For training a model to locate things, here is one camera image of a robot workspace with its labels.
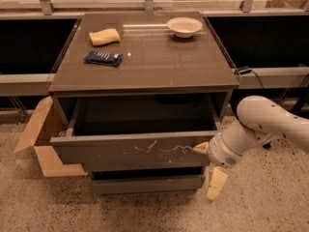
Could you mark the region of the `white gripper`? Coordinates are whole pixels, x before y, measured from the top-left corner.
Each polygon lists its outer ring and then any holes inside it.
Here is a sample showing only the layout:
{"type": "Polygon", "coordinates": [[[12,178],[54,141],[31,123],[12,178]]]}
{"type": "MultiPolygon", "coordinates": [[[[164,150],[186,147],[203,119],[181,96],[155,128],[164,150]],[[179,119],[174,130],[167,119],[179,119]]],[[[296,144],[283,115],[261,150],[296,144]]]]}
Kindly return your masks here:
{"type": "Polygon", "coordinates": [[[221,132],[208,142],[200,143],[192,148],[195,153],[208,154],[210,161],[218,165],[210,171],[209,184],[206,196],[209,200],[214,200],[223,189],[228,178],[228,173],[224,169],[233,168],[242,160],[242,156],[232,152],[223,141],[221,132]]]}

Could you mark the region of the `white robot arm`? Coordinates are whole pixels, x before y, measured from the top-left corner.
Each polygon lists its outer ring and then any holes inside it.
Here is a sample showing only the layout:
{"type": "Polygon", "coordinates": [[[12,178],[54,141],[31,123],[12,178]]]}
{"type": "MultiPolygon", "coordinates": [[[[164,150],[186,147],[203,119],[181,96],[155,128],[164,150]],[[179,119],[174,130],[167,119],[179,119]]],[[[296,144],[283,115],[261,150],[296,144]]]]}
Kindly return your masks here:
{"type": "Polygon", "coordinates": [[[193,147],[212,164],[207,188],[208,200],[214,200],[224,187],[228,170],[242,160],[244,153],[284,138],[309,153],[309,120],[285,110],[261,96],[249,96],[237,106],[237,120],[209,142],[193,147]]]}

